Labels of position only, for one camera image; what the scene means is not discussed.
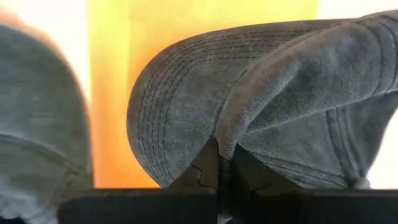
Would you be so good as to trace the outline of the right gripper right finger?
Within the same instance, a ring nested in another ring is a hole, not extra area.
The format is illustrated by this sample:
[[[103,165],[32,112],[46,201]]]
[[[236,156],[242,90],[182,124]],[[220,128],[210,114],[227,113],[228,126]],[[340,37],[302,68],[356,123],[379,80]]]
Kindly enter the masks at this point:
[[[231,180],[233,223],[397,224],[396,190],[305,189],[240,145]]]

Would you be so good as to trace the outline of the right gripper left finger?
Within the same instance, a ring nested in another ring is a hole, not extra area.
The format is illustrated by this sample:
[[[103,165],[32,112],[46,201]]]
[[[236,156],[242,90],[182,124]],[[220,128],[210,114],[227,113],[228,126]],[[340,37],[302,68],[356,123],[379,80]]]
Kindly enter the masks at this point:
[[[61,205],[60,224],[212,224],[217,222],[218,143],[210,139],[162,189],[102,189]]]

